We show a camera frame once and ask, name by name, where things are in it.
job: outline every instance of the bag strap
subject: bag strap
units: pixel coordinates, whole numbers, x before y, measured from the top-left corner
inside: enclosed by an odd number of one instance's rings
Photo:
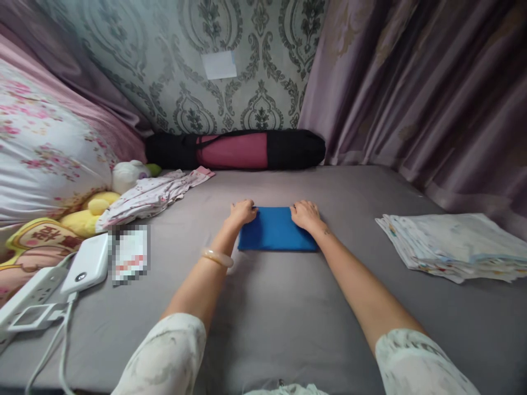
[[[212,144],[213,142],[221,139],[222,137],[237,137],[237,136],[245,136],[246,134],[263,133],[263,132],[267,133],[267,131],[254,130],[254,129],[253,130],[232,131],[232,132],[220,134],[216,138],[209,140],[209,141],[205,141],[205,142],[201,142],[201,138],[203,136],[198,136],[198,141],[196,142],[195,149],[197,150],[203,149],[207,147],[208,145]]]

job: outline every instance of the green plush toy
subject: green plush toy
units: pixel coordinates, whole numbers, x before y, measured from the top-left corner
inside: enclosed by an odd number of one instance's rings
[[[150,174],[152,175],[152,177],[157,177],[161,174],[161,167],[156,165],[155,163],[147,163],[145,166],[148,170],[150,170]]]

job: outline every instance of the wall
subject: wall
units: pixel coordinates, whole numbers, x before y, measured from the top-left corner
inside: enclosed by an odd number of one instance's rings
[[[294,128],[328,0],[38,0],[158,131]],[[236,78],[201,54],[232,50]]]

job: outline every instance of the blue cloth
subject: blue cloth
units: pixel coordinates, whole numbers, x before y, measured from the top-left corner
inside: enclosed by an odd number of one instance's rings
[[[316,251],[317,243],[296,226],[288,207],[259,207],[256,219],[243,226],[239,250]]]

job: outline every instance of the bracelet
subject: bracelet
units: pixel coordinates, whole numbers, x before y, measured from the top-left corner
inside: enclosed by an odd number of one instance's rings
[[[225,255],[224,253],[214,252],[208,247],[201,250],[201,256],[210,259],[221,266],[225,266],[226,268],[231,268],[234,265],[234,261],[230,256]]]

